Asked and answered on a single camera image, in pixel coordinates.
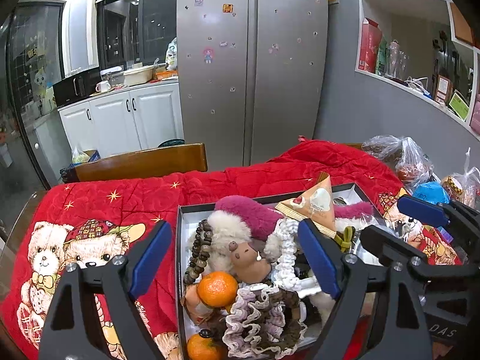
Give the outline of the red teddy bear blanket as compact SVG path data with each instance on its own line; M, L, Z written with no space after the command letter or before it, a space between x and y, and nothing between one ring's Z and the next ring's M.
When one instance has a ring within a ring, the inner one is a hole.
M229 195L268 197L301 192L314 186L321 172L329 174L333 185L358 185L382 214L403 191L400 179L376 158L347 145L317 140L304 141L266 163L221 172L176 172L56 186L20 232L15 263L8 270L10 290L1 301L1 320L26 358L36 359L38 348L26 335L31 325L20 304L20 288L32 276L28 247L38 222L76 227L88 219L106 219L116 225L143 224L150 231L160 220L174 226L179 206L214 203Z

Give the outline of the black shallow tray box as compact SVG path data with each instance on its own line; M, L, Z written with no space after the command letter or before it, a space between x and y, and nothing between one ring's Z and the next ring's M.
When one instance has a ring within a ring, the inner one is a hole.
M304 219L340 251L374 261L360 233L384 219L353 183L180 207L176 294L186 359L287 359L313 345L333 298L326 271L313 268L299 242Z

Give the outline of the white fluffy plush toy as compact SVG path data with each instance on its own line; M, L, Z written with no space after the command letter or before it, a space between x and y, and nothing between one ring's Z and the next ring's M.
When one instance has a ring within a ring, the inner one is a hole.
M206 219L198 222L190 239L191 256L184 274L185 282L190 284L205 272L233 273L230 242L248 242L253 246L267 240L254 238L240 219L215 209Z

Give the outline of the cream plastic basin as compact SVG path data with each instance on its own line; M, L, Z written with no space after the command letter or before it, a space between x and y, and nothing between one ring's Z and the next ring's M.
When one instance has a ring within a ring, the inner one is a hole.
M124 85L137 86L149 82L154 75L154 66L128 69L124 72Z

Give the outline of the brown triangular paper packet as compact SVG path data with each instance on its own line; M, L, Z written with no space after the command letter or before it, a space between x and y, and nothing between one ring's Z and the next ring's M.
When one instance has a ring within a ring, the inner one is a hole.
M321 172L317 183L295 198L289 198L275 205L285 217L297 220L311 219L317 230L334 238L335 210L330 176Z

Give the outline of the red gift box on shelf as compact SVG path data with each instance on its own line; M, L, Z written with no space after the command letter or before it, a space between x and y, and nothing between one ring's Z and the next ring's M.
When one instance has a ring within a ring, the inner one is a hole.
M361 27L360 57L358 69L374 73L377 64L377 53L383 32L378 23L372 19L364 18Z

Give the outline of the orange mandarin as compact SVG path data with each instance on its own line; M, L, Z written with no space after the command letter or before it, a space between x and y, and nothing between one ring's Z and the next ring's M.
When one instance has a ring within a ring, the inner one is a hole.
M202 329L193 334L187 341L187 354L190 360L222 360L227 359L227 349L214 333Z
M214 271L202 277L197 287L201 301L211 308L222 308L234 303L239 284L227 272Z

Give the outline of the blue plastic bag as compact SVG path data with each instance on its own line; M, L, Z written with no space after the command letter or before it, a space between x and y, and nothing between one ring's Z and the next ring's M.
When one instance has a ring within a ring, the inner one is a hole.
M437 181L429 181L420 184L416 187L412 196L434 205L437 205L438 203L450 203L450 197L448 196L447 191Z

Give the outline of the black microwave oven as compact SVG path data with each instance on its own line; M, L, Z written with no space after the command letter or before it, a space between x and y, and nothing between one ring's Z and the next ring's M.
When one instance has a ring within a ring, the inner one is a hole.
M57 107L63 107L88 98L96 92L101 81L100 69L94 67L64 78L53 85Z

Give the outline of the magenta fluffy plush item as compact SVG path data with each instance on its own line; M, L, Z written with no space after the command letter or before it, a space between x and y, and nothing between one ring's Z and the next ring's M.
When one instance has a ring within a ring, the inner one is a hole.
M250 197L232 195L222 197L216 205L216 211L234 215L250 229L254 238L265 241L277 224L283 218L283 213L267 205L262 205ZM358 202L353 205L334 205L335 228L343 233L346 226L354 219L366 219L374 213L373 206L368 202Z

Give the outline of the white lace scrunchie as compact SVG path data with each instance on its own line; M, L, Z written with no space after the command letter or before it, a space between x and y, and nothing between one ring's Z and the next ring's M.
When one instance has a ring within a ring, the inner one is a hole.
M281 289L296 292L300 298L316 295L321 287L315 275L300 279L295 274L296 253L298 251L295 237L299 222L290 219L279 219L272 236L280 241L280 256L272 265L272 282Z

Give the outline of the silver double door refrigerator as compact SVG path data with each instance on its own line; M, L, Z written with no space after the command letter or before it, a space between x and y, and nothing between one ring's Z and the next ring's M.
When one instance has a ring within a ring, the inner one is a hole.
M260 164L312 138L327 0L177 0L185 140L208 168Z

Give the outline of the brown capybara plush toy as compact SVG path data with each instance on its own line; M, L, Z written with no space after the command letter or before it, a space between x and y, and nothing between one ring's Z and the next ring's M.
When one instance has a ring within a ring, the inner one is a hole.
M229 252L234 273L241 282L258 284L264 281L272 270L268 260L248 242L230 242Z

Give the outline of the white kitchen cabinet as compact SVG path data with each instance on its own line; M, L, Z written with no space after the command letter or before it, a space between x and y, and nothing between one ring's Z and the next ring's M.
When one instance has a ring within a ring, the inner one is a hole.
M103 158L184 137L175 80L95 95L61 107L59 114L70 147L97 150Z

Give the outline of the white mug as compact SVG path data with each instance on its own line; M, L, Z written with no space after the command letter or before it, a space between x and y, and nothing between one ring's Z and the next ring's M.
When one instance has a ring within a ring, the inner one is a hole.
M95 91L97 93L107 93L111 89L112 89L112 86L110 85L110 83L107 80L100 81L95 86Z

